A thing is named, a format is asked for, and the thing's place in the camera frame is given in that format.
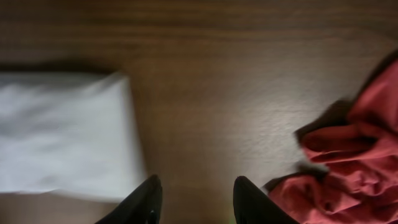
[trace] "red cloth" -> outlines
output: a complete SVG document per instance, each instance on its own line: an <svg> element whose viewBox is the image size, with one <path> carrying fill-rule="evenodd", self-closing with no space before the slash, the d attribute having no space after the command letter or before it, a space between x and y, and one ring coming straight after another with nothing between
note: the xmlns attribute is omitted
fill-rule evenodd
<svg viewBox="0 0 398 224"><path fill-rule="evenodd" d="M307 157L330 169L322 182L292 177L269 196L300 223L398 223L398 62L367 87L347 120L303 138Z"/></svg>

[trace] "wood grain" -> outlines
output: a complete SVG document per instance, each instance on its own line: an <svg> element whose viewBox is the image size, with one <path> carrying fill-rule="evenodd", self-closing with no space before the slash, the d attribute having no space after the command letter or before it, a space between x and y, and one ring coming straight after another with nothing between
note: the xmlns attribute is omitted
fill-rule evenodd
<svg viewBox="0 0 398 224"><path fill-rule="evenodd" d="M388 0L2 0L0 63L83 60L129 74L162 223L228 223L234 179L261 186L294 172L294 131L354 96L397 48L397 28ZM74 203L58 214L86 223Z"/></svg>

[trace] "wooden table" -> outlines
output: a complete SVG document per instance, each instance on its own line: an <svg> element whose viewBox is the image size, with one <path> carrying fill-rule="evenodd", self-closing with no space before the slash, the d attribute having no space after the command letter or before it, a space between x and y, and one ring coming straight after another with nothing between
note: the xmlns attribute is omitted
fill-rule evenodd
<svg viewBox="0 0 398 224"><path fill-rule="evenodd" d="M294 172L294 131L354 96L397 40L389 0L0 2L2 70L131 76L162 223L228 223L237 176ZM93 223L113 206L3 195L0 222Z"/></svg>

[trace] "white fabric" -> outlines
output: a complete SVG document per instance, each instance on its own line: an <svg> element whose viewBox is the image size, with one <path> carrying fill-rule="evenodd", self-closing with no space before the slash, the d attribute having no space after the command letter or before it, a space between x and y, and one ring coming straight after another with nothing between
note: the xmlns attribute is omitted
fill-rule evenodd
<svg viewBox="0 0 398 224"><path fill-rule="evenodd" d="M117 201L146 177L129 82L0 74L0 192Z"/></svg>

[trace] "brown wooden tabletop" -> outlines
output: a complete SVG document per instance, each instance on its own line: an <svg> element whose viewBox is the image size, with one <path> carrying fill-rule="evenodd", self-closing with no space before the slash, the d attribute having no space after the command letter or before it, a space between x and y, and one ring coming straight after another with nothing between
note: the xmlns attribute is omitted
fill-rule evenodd
<svg viewBox="0 0 398 224"><path fill-rule="evenodd" d="M0 1L1 70L131 76L162 223L229 223L234 179L295 172L294 132L397 47L396 0ZM0 221L93 223L112 206L3 195Z"/></svg>

